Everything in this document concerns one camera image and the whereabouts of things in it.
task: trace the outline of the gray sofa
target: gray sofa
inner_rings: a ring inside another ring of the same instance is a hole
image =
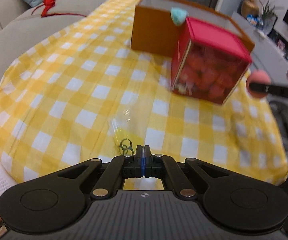
[[[49,13],[90,14],[106,0],[57,0]],[[14,59],[48,36],[82,19],[60,15],[41,18],[44,7],[33,8],[22,0],[0,0],[0,80]]]

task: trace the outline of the gold vase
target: gold vase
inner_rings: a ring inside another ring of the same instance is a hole
[[[251,1],[244,1],[242,3],[242,16],[247,18],[248,15],[258,16],[259,15],[259,7]]]

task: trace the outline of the yellow checkered tablecloth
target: yellow checkered tablecloth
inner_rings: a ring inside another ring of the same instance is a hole
[[[175,95],[170,59],[130,49],[138,1],[108,0],[7,69],[0,160],[8,173],[22,182],[94,157],[110,161],[118,152],[108,120],[137,98],[148,113],[145,144],[153,154],[180,162],[196,157],[275,184],[285,180],[278,126],[267,102],[247,95],[244,79],[224,106]]]

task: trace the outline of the orange box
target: orange box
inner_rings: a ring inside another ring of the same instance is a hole
[[[175,26],[170,16],[172,7],[188,11],[194,17],[238,36],[251,52],[255,44],[227,15],[186,0],[140,0],[135,7],[131,49],[172,57],[184,25]]]

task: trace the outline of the plastic bag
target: plastic bag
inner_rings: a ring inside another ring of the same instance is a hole
[[[150,109],[147,101],[137,100],[126,105],[109,119],[110,131],[113,135],[116,150],[120,155],[135,154],[137,145],[144,146]]]

